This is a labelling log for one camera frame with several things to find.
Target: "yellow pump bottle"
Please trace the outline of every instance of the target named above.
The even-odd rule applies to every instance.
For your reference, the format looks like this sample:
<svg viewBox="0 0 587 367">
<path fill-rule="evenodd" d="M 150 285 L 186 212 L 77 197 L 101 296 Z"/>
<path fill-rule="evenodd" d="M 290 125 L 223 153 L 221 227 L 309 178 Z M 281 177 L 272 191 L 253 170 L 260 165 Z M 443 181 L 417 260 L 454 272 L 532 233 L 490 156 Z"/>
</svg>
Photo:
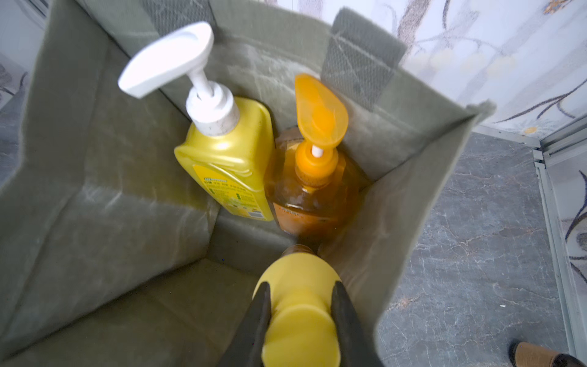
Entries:
<svg viewBox="0 0 587 367">
<path fill-rule="evenodd" d="M 175 149 L 176 159 L 230 213 L 270 221 L 264 174 L 274 150 L 271 115 L 261 103 L 233 97 L 207 80 L 204 67 L 213 43 L 208 23 L 185 26 L 135 55 L 119 86 L 141 98 L 187 75 L 194 85 L 186 101 L 193 124 Z"/>
<path fill-rule="evenodd" d="M 332 290 L 340 281 L 328 263 L 302 246 L 275 261 L 259 285 L 271 289 L 271 321 L 261 358 L 266 367 L 340 365 L 336 325 L 330 315 Z"/>
<path fill-rule="evenodd" d="M 269 221 L 263 175 L 274 150 L 271 116 L 251 99 L 236 97 L 241 118 L 233 131 L 206 136 L 192 125 L 177 161 L 230 213 Z"/>
<path fill-rule="evenodd" d="M 296 77 L 295 90 L 305 140 L 278 146 L 265 187 L 281 229 L 314 242 L 335 235 L 356 210 L 360 171 L 336 149 L 349 121 L 342 102 L 306 74 Z"/>
</svg>

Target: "white pump nozzle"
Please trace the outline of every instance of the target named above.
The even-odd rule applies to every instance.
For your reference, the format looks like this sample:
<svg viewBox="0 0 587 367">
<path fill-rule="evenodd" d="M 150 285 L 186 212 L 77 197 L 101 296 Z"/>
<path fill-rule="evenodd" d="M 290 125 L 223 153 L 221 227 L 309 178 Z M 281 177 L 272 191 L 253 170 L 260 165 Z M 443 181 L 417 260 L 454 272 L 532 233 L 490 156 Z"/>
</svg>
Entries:
<svg viewBox="0 0 587 367">
<path fill-rule="evenodd" d="M 324 149 L 317 147 L 315 145 L 312 146 L 312 155 L 316 158 L 322 157 L 324 154 Z"/>
<path fill-rule="evenodd" d="M 185 74 L 194 85 L 186 101 L 194 124 L 204 135 L 225 135 L 237 125 L 239 111 L 230 90 L 209 82 L 204 74 L 213 43 L 210 24 L 185 26 L 137 53 L 122 71 L 118 86 L 142 98 Z"/>
</svg>

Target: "floral wall pattern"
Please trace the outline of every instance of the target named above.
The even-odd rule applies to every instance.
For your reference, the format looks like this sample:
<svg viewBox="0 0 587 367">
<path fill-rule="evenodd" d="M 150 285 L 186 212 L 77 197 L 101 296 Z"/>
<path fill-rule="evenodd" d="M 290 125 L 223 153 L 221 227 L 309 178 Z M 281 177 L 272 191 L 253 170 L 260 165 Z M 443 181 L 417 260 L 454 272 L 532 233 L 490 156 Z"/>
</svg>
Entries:
<svg viewBox="0 0 587 367">
<path fill-rule="evenodd" d="M 571 289 L 565 290 L 578 316 L 573 327 L 587 330 L 587 152 L 548 167 L 556 199 L 561 243 L 567 260 Z"/>
<path fill-rule="evenodd" d="M 265 0 L 332 23 L 346 6 L 408 45 L 402 66 L 483 125 L 544 137 L 587 113 L 585 0 Z"/>
</svg>

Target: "gray marble tile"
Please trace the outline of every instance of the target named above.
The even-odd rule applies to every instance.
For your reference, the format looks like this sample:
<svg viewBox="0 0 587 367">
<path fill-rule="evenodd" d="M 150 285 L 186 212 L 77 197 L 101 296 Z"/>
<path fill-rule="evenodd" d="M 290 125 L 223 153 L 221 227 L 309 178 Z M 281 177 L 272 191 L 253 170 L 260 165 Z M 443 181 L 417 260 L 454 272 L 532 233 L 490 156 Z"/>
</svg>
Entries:
<svg viewBox="0 0 587 367">
<path fill-rule="evenodd" d="M 387 366 L 510 366 L 514 338 L 567 351 L 529 148 L 473 134 L 377 333 Z"/>
</svg>

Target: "bottle label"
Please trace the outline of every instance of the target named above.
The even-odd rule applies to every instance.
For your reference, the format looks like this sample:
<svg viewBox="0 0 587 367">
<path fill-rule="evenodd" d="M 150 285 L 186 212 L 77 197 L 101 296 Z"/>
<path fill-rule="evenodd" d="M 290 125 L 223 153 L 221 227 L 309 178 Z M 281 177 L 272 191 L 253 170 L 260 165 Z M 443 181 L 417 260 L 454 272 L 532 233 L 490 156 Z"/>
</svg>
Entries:
<svg viewBox="0 0 587 367">
<path fill-rule="evenodd" d="M 296 236 L 326 235 L 336 226 L 336 218 L 298 213 L 273 203 L 282 230 Z"/>
<path fill-rule="evenodd" d="M 204 188 L 230 213 L 241 217 L 265 219 L 253 192 L 229 177 L 194 164 L 194 171 Z"/>
</svg>

